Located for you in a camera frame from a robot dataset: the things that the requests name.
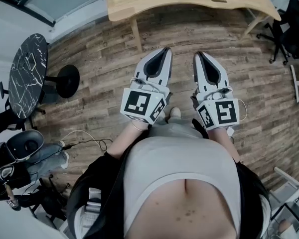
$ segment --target office chair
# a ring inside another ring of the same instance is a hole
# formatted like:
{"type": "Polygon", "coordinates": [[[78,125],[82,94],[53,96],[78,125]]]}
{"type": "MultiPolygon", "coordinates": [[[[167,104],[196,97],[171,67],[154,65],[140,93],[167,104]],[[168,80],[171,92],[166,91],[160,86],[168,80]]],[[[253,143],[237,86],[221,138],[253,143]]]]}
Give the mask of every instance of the office chair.
{"type": "Polygon", "coordinates": [[[285,58],[284,65],[286,65],[289,55],[286,54],[285,49],[294,59],[299,58],[299,0],[290,0],[287,11],[281,14],[281,18],[281,21],[274,20],[272,27],[269,23],[265,25],[265,28],[270,29],[273,37],[261,33],[257,35],[257,38],[264,37],[276,44],[274,58],[269,60],[271,64],[275,62],[281,50],[285,58]]]}

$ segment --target white tank top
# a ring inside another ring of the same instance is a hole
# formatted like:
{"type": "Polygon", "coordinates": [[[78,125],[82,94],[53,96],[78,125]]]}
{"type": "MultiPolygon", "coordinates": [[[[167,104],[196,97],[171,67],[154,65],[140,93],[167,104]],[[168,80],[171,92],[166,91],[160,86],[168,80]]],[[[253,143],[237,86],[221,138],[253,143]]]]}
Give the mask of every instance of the white tank top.
{"type": "Polygon", "coordinates": [[[197,138],[150,137],[131,150],[124,174],[124,236],[147,197],[179,179],[207,182],[223,195],[240,234],[241,196],[236,164],[220,144],[197,138]]]}

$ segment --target skin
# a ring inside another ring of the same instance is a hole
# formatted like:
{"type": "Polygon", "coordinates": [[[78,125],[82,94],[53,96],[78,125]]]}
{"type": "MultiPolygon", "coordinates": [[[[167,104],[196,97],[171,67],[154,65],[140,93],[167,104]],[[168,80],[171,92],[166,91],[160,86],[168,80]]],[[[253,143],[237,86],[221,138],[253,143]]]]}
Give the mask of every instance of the skin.
{"type": "MultiPolygon", "coordinates": [[[[125,149],[146,130],[142,122],[129,122],[109,147],[119,159],[125,149]]],[[[208,132],[210,140],[226,148],[235,162],[239,154],[224,128],[208,132]]],[[[126,238],[128,239],[235,239],[231,213],[222,194],[212,185],[183,179],[165,183],[143,203],[126,238]]]]}

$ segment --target round black table base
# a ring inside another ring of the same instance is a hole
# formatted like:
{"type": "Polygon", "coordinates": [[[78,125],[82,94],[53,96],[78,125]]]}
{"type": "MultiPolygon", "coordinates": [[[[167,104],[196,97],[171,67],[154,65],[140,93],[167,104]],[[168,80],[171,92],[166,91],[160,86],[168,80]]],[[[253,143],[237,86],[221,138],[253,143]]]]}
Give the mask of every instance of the round black table base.
{"type": "Polygon", "coordinates": [[[79,70],[73,65],[66,65],[63,67],[58,78],[66,77],[66,82],[56,83],[56,91],[62,98],[70,98],[78,90],[80,84],[80,73],[79,70]]]}

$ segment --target table pedestal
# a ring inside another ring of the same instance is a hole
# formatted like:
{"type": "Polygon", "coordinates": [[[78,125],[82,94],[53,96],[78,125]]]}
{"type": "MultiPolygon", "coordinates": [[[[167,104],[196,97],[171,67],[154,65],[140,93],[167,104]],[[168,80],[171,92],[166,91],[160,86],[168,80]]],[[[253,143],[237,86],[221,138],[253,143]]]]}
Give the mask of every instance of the table pedestal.
{"type": "Polygon", "coordinates": [[[57,77],[45,77],[46,81],[56,83],[56,91],[62,98],[70,98],[75,94],[80,83],[80,73],[73,65],[63,67],[57,77]]]}

